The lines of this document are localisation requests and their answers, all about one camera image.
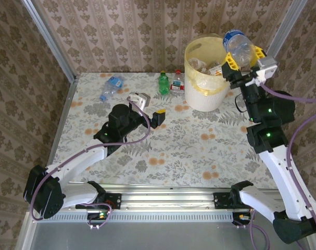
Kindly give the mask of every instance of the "plastic bottle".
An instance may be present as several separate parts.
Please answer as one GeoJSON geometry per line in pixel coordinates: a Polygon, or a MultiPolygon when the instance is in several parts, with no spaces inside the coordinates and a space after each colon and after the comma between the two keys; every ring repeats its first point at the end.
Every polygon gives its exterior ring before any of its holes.
{"type": "Polygon", "coordinates": [[[184,90],[184,77],[181,74],[181,71],[177,69],[175,71],[175,76],[172,85],[170,86],[171,90],[184,90]]]}
{"type": "Polygon", "coordinates": [[[159,92],[161,95],[169,94],[169,81],[164,71],[159,76],[159,92]]]}
{"type": "Polygon", "coordinates": [[[103,89],[102,95],[100,96],[101,101],[105,101],[113,95],[117,90],[119,90],[123,86],[123,80],[118,77],[111,77],[108,81],[106,81],[103,89]]]}
{"type": "Polygon", "coordinates": [[[228,31],[223,39],[226,52],[231,52],[239,67],[249,66],[255,57],[255,46],[240,30],[228,31]]]}

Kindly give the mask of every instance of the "wall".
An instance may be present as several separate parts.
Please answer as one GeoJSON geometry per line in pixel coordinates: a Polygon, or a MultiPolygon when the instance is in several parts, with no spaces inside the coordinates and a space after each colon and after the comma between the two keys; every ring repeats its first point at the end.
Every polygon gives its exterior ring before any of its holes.
{"type": "Polygon", "coordinates": [[[73,72],[174,72],[188,42],[243,30],[269,47],[291,0],[35,0],[73,72]]]}
{"type": "Polygon", "coordinates": [[[13,249],[30,169],[45,165],[69,82],[20,1],[0,0],[0,249],[13,249]]]}
{"type": "MultiPolygon", "coordinates": [[[[293,96],[316,98],[316,1],[308,0],[276,58],[279,72],[275,89],[293,96]]],[[[285,126],[288,138],[304,120],[316,113],[316,104],[296,103],[293,123],[285,126]]],[[[316,198],[316,121],[297,136],[293,147],[297,167],[316,198]]]]}

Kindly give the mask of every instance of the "floral tablecloth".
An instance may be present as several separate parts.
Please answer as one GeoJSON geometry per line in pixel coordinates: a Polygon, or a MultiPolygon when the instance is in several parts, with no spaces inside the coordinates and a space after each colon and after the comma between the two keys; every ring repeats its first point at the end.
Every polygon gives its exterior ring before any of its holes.
{"type": "MultiPolygon", "coordinates": [[[[268,169],[247,142],[246,127],[251,122],[247,113],[239,113],[234,104],[239,89],[229,91],[219,109],[199,112],[187,105],[184,93],[160,95],[158,73],[122,73],[123,89],[108,102],[101,102],[103,84],[111,75],[80,76],[54,162],[92,139],[107,121],[112,107],[127,103],[129,93],[148,94],[151,101],[145,112],[152,115],[165,108],[165,122],[152,130],[144,142],[120,147],[74,181],[228,188],[249,180],[258,188],[276,188],[268,169]]],[[[244,109],[242,98],[237,100],[244,109]]],[[[128,140],[137,140],[145,132],[146,128],[140,126],[128,140]]]]}

